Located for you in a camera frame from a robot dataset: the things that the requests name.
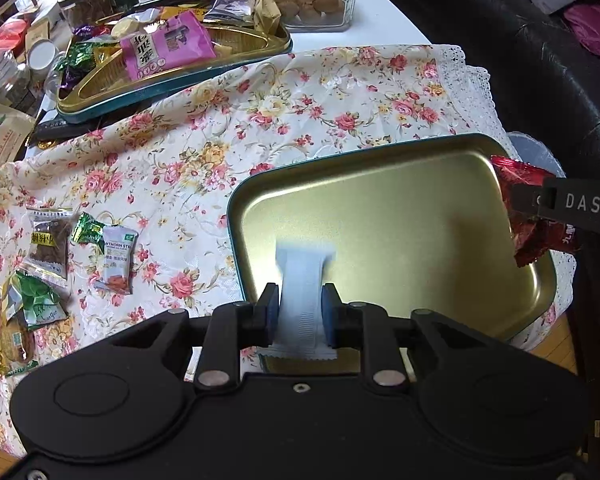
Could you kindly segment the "red snack packet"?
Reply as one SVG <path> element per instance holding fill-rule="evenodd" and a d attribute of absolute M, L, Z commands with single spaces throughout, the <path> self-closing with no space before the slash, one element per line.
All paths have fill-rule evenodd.
<path fill-rule="evenodd" d="M 576 229 L 538 213 L 544 181 L 555 175 L 503 156 L 492 155 L 490 162 L 507 210 L 518 268 L 534 263 L 549 250 L 573 255 L 579 248 Z"/>

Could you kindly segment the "large green snack packet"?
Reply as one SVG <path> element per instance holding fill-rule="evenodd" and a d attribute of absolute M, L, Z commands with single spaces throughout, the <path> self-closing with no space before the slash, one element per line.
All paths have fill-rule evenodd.
<path fill-rule="evenodd" d="M 32 332 L 65 321 L 68 314 L 62 298 L 52 286 L 34 275 L 15 271 L 3 290 L 5 321 L 16 320 Z"/>

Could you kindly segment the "small green candy wrapper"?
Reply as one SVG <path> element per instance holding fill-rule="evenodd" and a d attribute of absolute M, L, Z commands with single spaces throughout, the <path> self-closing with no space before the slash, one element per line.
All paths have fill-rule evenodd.
<path fill-rule="evenodd" d="M 71 234 L 74 244 L 94 244 L 101 252 L 105 251 L 105 225 L 87 212 L 80 214 Z"/>

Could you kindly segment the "gold tray with snacks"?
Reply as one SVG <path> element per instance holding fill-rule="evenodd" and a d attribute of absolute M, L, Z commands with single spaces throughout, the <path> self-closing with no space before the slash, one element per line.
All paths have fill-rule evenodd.
<path fill-rule="evenodd" d="M 292 50 L 292 39 L 284 26 L 279 26 L 272 35 L 220 24 L 209 24 L 207 29 L 212 44 L 221 49 L 212 60 L 196 61 L 133 80 L 123 63 L 122 52 L 117 51 L 91 70 L 68 96 L 57 100 L 58 114 L 69 124 L 80 124 L 140 101 L 163 98 L 236 67 Z"/>

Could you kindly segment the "black remote control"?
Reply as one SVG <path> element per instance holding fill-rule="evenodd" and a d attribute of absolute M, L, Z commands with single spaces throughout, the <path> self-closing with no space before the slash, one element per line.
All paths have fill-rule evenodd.
<path fill-rule="evenodd" d="M 68 139 L 83 136 L 96 129 L 96 125 L 89 122 L 81 122 L 80 124 L 69 124 L 62 118 L 53 118 L 47 122 L 40 122 L 31 134 L 31 141 L 48 142 L 48 141 L 65 141 Z"/>

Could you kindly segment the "white snack packet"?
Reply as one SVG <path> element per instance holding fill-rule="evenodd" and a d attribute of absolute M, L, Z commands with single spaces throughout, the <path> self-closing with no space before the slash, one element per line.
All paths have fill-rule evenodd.
<path fill-rule="evenodd" d="M 282 276 L 279 309 L 272 344 L 261 350 L 268 358 L 332 361 L 322 315 L 325 266 L 335 255 L 328 245 L 276 244 L 276 264 Z"/>

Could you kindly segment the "floral tablecloth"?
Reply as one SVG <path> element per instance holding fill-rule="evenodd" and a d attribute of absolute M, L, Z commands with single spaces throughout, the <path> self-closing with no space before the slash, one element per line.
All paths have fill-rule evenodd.
<path fill-rule="evenodd" d="M 28 208 L 85 211 L 138 233 L 130 296 L 71 263 L 67 317 L 34 334 L 46 364 L 171 308 L 239 295 L 230 193 L 265 170 L 386 144 L 480 132 L 511 148 L 490 76 L 457 46 L 340 47 L 217 76 L 115 124 L 0 167 L 0 290 L 29 248 Z"/>

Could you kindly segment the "clear brown nut packet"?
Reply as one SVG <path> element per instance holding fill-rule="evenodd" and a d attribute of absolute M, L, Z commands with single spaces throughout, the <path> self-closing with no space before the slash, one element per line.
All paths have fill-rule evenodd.
<path fill-rule="evenodd" d="M 30 208 L 30 243 L 21 269 L 56 287 L 68 283 L 68 239 L 73 226 L 69 209 Z"/>

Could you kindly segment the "white hawthorn stick packet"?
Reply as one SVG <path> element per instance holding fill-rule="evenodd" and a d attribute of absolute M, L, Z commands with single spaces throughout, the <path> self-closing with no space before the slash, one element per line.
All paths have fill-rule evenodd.
<path fill-rule="evenodd" d="M 137 232 L 124 226 L 104 226 L 102 240 L 104 262 L 95 287 L 129 295 L 132 292 L 131 266 Z"/>

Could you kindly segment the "black leather sofa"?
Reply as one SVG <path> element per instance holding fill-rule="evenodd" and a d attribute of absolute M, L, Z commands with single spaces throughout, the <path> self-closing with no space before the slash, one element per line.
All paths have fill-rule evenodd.
<path fill-rule="evenodd" d="M 434 44 L 486 68 L 506 130 L 543 142 L 570 176 L 600 180 L 600 58 L 530 0 L 390 0 Z"/>

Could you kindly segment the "pink snack bag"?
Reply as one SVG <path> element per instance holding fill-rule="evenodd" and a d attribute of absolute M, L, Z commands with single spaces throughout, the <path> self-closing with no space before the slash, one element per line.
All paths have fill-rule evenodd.
<path fill-rule="evenodd" d="M 121 47 L 132 80 L 216 58 L 208 30 L 190 11 L 175 15 L 154 32 L 137 32 L 123 38 Z"/>

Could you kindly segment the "empty gold tin tray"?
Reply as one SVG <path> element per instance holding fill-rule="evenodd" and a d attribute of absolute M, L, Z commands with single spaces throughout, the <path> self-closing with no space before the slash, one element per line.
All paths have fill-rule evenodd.
<path fill-rule="evenodd" d="M 366 148 L 260 172 L 236 188 L 227 224 L 242 292 L 280 282 L 279 245 L 328 248 L 324 278 L 346 301 L 394 316 L 439 312 L 507 340 L 557 296 L 550 255 L 518 266 L 491 159 L 461 134 Z"/>

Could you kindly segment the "small glass jar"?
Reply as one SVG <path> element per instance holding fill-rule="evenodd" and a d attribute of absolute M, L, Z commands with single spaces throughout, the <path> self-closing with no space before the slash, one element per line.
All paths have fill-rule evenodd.
<path fill-rule="evenodd" d="M 19 63 L 11 50 L 0 50 L 0 103 L 18 108 L 31 99 L 28 66 Z"/>

